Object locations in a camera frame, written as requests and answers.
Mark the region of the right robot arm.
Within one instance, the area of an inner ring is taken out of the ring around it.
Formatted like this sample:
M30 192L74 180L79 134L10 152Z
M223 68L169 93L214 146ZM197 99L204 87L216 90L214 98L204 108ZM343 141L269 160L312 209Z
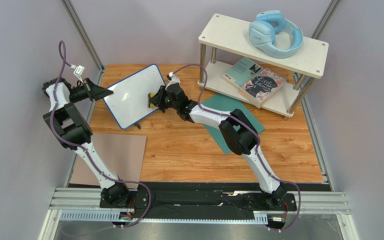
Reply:
M262 192L275 205L284 200L287 190L263 155L256 129L240 109L228 112L207 107L189 99L179 83L162 85L156 93L148 94L148 107L162 112L174 109L184 121L218 129L230 151L245 159Z

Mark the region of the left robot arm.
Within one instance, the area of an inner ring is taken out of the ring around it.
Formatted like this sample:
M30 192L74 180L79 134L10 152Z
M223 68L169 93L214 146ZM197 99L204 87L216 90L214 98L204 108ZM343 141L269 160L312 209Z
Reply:
M75 106L76 102L97 101L113 94L112 90L97 86L89 78L72 87L64 78L47 81L42 91L50 99L50 110L43 115L50 130L65 149L80 156L98 179L104 203L126 207L132 195L127 185L111 172L100 158L93 142L93 132Z

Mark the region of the yellow bone-shaped eraser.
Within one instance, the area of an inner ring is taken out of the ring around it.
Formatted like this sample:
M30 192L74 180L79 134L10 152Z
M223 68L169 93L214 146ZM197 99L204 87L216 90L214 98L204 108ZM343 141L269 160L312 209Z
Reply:
M151 109L155 109L159 107L159 95L157 93L149 93L148 94L148 107Z

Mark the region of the blue framed whiteboard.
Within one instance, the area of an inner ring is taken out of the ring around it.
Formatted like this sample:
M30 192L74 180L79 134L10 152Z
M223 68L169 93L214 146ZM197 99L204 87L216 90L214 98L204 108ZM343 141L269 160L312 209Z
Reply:
M117 125L126 130L158 111L148 107L148 94L158 92L161 86L166 86L161 71L156 64L150 64L107 87L112 94L103 102Z

